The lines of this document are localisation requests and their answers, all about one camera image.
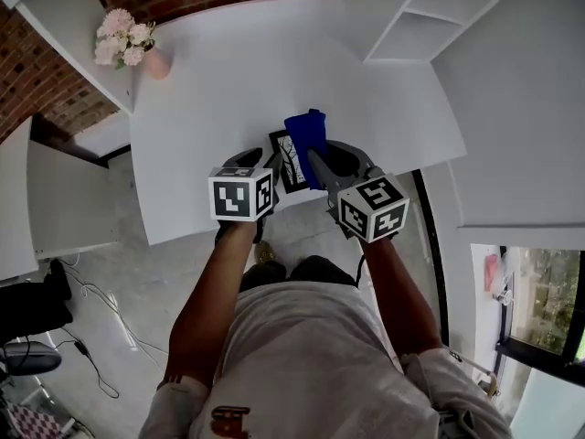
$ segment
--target pink flowers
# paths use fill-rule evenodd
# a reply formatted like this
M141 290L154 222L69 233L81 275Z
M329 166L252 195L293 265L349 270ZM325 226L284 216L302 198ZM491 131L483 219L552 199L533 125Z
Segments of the pink flowers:
M122 8L112 10L97 30L95 62L98 65L138 65L144 52L154 45L154 23L137 25Z

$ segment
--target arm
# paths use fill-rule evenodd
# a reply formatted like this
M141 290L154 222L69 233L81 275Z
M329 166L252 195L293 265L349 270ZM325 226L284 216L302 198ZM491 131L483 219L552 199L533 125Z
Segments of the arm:
M256 223L242 222L219 240L173 325L165 377L186 375L211 388L255 235Z
M431 308L389 239L361 241L384 328L401 357L442 347Z

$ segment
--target window frame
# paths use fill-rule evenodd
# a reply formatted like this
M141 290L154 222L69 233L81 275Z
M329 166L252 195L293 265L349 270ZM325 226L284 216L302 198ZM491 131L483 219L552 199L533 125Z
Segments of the window frame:
M559 355L543 348L535 347L511 336L514 306L502 306L500 340L495 345L497 356L494 372L499 375L502 357L515 359L522 364L546 372L551 376L585 387L585 365L575 362L581 337L585 333L585 252L580 252L579 280L575 305L571 316L567 340Z

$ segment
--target white desk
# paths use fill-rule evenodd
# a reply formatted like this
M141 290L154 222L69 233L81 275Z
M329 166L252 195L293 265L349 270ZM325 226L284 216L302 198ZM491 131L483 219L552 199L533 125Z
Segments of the white desk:
M327 137L362 148L395 174L465 154L451 107L426 62L365 64L339 42L344 0L262 0L157 28L173 54L164 80L138 71L131 143L151 244L211 230L207 175L264 148L292 115L320 109ZM280 208L321 197L280 190Z
M0 145L0 280L119 237L110 171L31 142L30 124Z

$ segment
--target picture frame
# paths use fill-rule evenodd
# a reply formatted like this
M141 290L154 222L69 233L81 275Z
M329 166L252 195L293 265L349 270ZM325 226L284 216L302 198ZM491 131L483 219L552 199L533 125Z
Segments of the picture frame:
M309 188L304 178L291 136L286 130L269 134L274 153L282 153L281 179L287 194Z

